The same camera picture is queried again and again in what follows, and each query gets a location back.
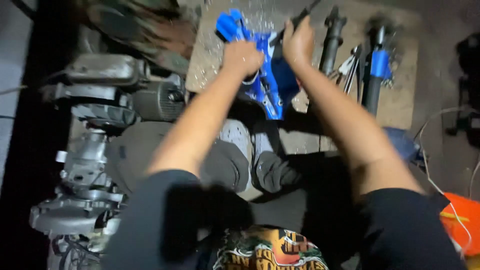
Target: person's left hand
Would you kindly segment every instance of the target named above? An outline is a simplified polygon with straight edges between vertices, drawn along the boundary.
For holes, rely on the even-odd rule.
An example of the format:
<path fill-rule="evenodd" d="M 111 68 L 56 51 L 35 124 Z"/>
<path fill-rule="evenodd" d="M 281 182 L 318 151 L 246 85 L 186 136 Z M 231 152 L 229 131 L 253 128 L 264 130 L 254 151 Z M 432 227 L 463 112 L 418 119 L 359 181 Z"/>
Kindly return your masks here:
<path fill-rule="evenodd" d="M 240 72 L 243 76 L 257 72 L 264 62 L 264 54 L 257 51 L 255 42 L 240 40 L 225 44 L 223 68 Z"/>

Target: blue strut part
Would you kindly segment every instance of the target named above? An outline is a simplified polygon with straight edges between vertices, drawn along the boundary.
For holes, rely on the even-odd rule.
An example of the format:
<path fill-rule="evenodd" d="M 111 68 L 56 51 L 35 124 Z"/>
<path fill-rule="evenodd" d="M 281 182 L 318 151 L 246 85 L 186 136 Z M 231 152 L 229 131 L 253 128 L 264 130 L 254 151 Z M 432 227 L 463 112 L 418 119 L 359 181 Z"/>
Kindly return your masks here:
<path fill-rule="evenodd" d="M 372 52 L 372 68 L 370 75 L 380 77 L 382 79 L 389 79 L 392 77 L 392 72 L 388 67 L 388 53 L 386 50 L 374 50 Z"/>
<path fill-rule="evenodd" d="M 272 59 L 274 47 L 269 43 L 276 33 L 252 33 L 245 27 L 239 10 L 222 12 L 216 21 L 216 29 L 228 41 L 254 41 L 258 51 L 265 55 L 265 61 L 254 81 L 244 84 L 243 91 L 249 99 L 261 105 L 267 119 L 282 120 L 292 98 L 300 91 L 296 77 L 283 58 Z"/>

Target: person's right hand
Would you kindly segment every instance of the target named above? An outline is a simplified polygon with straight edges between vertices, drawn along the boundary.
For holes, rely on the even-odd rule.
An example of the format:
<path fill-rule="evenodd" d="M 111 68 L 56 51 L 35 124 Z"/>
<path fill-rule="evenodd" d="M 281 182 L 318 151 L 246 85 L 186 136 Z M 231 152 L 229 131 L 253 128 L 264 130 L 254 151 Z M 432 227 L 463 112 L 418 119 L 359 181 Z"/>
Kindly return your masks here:
<path fill-rule="evenodd" d="M 312 65 L 314 36 L 310 16 L 306 16 L 296 30 L 290 20 L 285 23 L 283 57 L 293 71 L 297 72 L 305 65 Z"/>

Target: hand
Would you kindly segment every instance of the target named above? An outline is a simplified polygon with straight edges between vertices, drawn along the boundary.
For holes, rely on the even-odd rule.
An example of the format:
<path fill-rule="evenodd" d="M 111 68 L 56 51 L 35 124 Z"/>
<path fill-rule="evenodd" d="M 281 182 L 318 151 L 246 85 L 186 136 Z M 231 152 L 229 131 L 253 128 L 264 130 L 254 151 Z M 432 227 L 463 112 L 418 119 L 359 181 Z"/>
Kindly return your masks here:
<path fill-rule="evenodd" d="M 223 68 L 240 72 L 244 77 L 257 72 L 264 62 L 264 54 L 257 51 L 255 42 L 244 40 L 225 44 Z"/>
<path fill-rule="evenodd" d="M 312 65 L 314 36 L 315 32 L 310 26 L 310 16 L 306 16 L 296 30 L 290 20 L 285 23 L 283 57 L 293 71 Z"/>

